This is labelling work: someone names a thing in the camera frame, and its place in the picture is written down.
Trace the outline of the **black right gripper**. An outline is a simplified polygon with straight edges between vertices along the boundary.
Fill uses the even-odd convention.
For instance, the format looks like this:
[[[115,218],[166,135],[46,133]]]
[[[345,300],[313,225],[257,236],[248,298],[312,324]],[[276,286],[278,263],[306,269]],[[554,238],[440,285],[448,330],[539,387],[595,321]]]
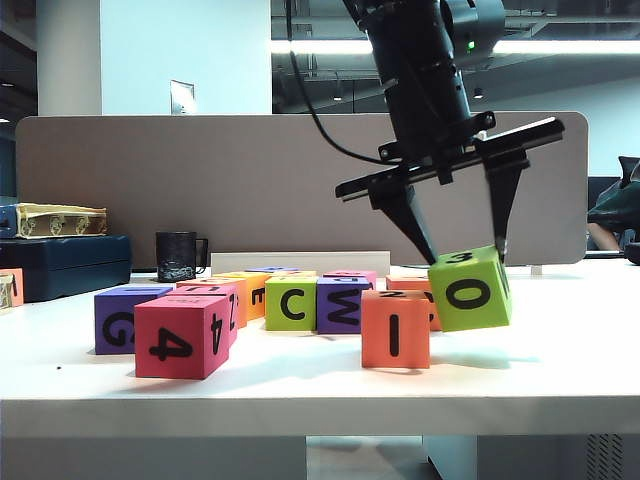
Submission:
[[[398,141],[383,145],[400,159],[396,166],[345,181],[335,187],[335,196],[350,201],[369,195],[371,207],[381,210],[414,244],[425,261],[437,261],[423,215],[412,185],[438,178],[441,184],[452,181],[452,173],[474,165],[483,165],[489,186],[494,244],[499,258],[507,251],[507,230],[521,173],[530,166],[527,151],[559,141],[565,126],[555,117],[480,139],[476,135],[496,126],[491,111],[475,114],[450,126],[449,136],[428,153],[405,158],[404,145]],[[381,182],[398,180],[400,182]]]

